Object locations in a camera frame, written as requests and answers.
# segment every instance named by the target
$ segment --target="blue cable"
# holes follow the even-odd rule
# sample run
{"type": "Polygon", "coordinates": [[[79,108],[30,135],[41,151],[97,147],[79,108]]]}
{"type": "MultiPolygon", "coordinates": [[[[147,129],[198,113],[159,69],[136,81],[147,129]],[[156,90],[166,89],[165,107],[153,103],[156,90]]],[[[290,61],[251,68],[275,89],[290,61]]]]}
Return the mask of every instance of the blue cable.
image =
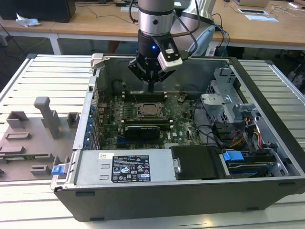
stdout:
{"type": "Polygon", "coordinates": [[[224,52],[225,52],[225,50],[228,47],[228,37],[227,37],[227,33],[225,31],[223,31],[223,32],[224,32],[224,36],[225,36],[225,43],[224,43],[224,52]]]}
{"type": "Polygon", "coordinates": [[[227,34],[226,32],[217,24],[214,24],[217,28],[219,28],[219,30],[222,32],[222,34],[225,36],[225,42],[224,42],[224,52],[228,46],[228,37],[227,37],[227,34]]]}

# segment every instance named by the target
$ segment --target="aluminum extrusion table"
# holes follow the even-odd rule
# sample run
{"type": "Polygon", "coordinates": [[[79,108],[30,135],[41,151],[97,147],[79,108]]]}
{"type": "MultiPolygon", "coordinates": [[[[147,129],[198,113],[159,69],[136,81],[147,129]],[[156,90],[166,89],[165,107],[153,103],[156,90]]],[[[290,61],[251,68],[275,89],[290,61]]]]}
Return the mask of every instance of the aluminum extrusion table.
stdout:
{"type": "MultiPolygon", "coordinates": [[[[0,93],[0,135],[12,110],[40,117],[32,104],[36,96],[51,98],[59,116],[81,112],[92,75],[90,56],[38,55],[26,59],[0,93]]],[[[265,61],[240,61],[263,95],[277,111],[302,148],[305,148],[305,98],[273,65],[265,61]]],[[[283,198],[264,211],[196,216],[78,222],[56,198],[49,180],[0,183],[0,227],[86,229],[198,229],[198,228],[304,228],[305,194],[283,198]]]]}

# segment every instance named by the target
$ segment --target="computer case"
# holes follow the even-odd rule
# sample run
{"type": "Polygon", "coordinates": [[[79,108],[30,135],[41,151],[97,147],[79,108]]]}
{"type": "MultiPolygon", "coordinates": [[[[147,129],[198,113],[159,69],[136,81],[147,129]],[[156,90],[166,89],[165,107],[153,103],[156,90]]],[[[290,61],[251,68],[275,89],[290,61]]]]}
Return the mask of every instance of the computer case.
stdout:
{"type": "Polygon", "coordinates": [[[69,22],[75,13],[75,3],[74,0],[0,0],[2,19],[16,19],[16,13],[25,18],[69,22]]]}

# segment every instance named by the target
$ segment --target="warning label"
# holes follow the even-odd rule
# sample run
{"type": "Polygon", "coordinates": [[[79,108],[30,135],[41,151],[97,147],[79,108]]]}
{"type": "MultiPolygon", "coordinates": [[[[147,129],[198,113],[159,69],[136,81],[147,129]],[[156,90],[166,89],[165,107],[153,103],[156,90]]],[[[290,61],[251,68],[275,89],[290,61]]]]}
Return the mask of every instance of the warning label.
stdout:
{"type": "Polygon", "coordinates": [[[113,183],[151,181],[148,155],[114,156],[111,181],[113,183]]]}

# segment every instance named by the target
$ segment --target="motherboard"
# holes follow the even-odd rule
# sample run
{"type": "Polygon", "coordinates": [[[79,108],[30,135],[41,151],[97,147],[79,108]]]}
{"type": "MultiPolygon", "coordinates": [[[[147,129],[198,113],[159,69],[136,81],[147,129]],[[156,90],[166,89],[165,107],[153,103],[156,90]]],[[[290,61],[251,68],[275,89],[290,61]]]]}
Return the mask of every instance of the motherboard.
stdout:
{"type": "Polygon", "coordinates": [[[194,100],[180,93],[101,96],[101,149],[163,149],[200,145],[192,114],[194,100]]]}

